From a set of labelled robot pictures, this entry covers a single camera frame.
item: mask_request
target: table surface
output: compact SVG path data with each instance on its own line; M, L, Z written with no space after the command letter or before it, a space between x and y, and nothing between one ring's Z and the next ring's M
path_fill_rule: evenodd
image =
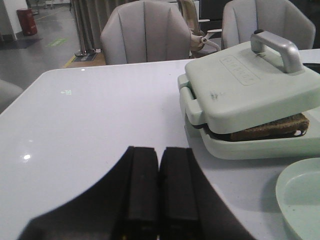
M320 63L320 49L301 51ZM215 190L258 240L294 239L275 196L279 173L301 158L222 160L187 137L177 77L190 60L57 69L0 115L0 239L81 194L128 146L191 147Z

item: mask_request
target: red fire extinguisher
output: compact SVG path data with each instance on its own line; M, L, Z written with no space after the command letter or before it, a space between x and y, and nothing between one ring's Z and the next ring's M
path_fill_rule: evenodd
M16 13L19 18L23 35L31 36L38 32L31 8L18 9Z

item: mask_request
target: gray chair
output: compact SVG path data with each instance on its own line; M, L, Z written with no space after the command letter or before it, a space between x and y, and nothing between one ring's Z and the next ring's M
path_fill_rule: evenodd
M199 18L197 15L196 6L193 0L177 0L181 14L188 25L191 35L190 51L195 58L200 58L217 51L220 51L220 46L211 41L210 38L221 32L221 29L208 30L207 34L200 30Z
M223 10L221 48L250 40L262 29L295 43L298 49L311 49L315 25L289 0L232 0Z
M190 38L178 8L157 0L116 7L100 36L107 65L188 59Z
M2 113L21 93L22 88L0 80L0 113Z

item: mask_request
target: plate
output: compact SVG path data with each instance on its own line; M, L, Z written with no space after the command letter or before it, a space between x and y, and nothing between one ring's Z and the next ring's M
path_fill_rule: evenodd
M297 237L320 239L320 158L289 165L279 175L275 192L283 217Z

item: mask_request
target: sandwich maker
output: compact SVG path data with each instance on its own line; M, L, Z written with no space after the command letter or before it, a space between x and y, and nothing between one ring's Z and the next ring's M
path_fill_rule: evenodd
M221 159L320 155L320 74L304 66L291 41L257 30L251 40L195 59L178 77L188 133L200 133ZM226 141L229 134L303 113L305 135Z

